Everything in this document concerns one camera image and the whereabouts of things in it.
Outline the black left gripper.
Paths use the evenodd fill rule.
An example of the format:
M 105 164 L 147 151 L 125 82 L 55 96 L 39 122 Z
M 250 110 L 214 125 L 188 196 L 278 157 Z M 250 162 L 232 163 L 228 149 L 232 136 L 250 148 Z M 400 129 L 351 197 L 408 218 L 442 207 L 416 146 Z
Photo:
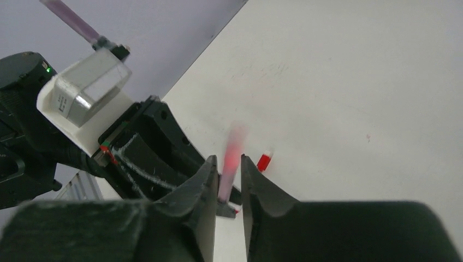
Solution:
M 158 96 L 136 102 L 98 138 L 92 175 L 121 173 L 142 198 L 158 200 L 206 162 Z

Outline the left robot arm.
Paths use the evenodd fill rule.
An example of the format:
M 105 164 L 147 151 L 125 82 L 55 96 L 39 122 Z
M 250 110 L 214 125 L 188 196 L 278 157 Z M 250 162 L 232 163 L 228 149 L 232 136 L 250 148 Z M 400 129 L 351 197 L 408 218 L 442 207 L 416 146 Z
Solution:
M 1 208 L 61 184 L 57 164 L 105 179 L 124 199 L 158 200 L 205 158 L 157 96 L 122 92 L 124 46 L 100 49 L 57 73 L 37 52 L 1 59 Z

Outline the pink highlighter cap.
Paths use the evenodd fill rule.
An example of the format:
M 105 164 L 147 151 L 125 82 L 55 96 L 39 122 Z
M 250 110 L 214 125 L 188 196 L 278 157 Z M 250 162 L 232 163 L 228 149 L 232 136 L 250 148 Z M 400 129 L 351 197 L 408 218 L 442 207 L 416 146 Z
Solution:
M 248 128 L 244 123 L 232 123 L 225 147 L 223 168 L 218 187 L 218 200 L 222 203 L 227 203 L 230 199 L 247 134 Z

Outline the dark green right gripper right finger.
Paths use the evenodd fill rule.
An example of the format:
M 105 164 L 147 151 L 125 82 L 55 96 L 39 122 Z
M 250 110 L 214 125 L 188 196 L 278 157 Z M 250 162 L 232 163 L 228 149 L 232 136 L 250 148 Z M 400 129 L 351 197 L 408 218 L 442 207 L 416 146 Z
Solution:
M 300 201 L 241 157 L 248 261 L 460 261 L 441 220 L 416 201 Z

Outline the red pen cap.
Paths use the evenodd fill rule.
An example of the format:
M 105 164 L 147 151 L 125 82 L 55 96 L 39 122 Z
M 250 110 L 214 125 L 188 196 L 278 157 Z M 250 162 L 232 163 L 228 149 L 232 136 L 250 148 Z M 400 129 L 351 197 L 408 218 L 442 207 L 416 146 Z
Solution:
M 259 172 L 263 173 L 269 166 L 272 157 L 274 155 L 274 149 L 269 147 L 263 154 L 261 155 L 259 161 L 257 161 L 256 167 Z

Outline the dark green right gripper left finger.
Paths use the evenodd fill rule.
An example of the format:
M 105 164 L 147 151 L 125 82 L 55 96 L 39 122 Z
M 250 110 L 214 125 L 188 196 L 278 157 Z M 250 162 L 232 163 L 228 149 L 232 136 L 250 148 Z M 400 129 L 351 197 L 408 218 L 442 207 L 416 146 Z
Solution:
M 213 261 L 218 172 L 209 156 L 157 201 L 33 201 L 3 229 L 1 261 Z

